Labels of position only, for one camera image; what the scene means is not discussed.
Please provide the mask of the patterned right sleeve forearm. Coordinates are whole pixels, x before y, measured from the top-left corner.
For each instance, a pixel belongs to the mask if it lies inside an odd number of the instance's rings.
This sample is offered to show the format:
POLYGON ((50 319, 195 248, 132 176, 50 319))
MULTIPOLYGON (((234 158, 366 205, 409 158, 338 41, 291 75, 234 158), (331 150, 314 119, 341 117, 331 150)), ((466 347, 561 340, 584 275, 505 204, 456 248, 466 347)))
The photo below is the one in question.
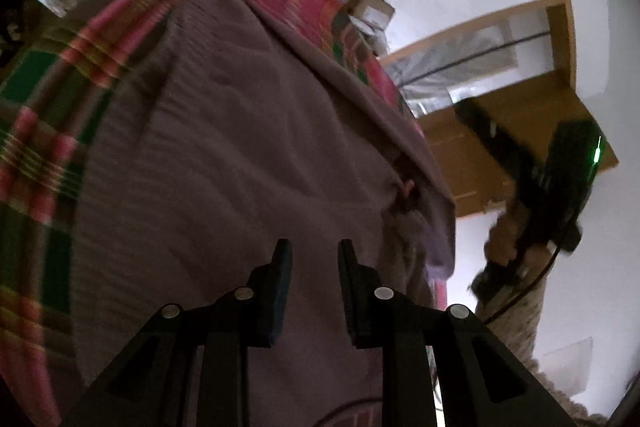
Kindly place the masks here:
POLYGON ((542 279, 519 303, 491 322, 489 329, 537 378, 577 426, 605 426, 608 423, 605 416, 590 415, 582 404, 574 402, 566 393, 555 387, 534 357, 545 292, 546 280, 542 279))

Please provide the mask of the person right hand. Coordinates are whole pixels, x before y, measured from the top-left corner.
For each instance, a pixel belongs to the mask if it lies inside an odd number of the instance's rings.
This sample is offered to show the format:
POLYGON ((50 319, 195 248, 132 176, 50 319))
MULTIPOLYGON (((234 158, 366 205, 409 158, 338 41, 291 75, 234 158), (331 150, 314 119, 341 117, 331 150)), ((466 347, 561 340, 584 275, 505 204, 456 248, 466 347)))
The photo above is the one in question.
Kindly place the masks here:
MULTIPOLYGON (((485 259, 506 267, 518 257, 516 242, 524 232, 527 211, 516 200, 506 204, 506 210, 500 213, 495 224, 490 228, 484 246, 485 259)), ((520 283, 516 288, 525 289, 532 285, 551 260, 552 254, 547 246, 534 245, 526 251, 521 264, 520 283)))

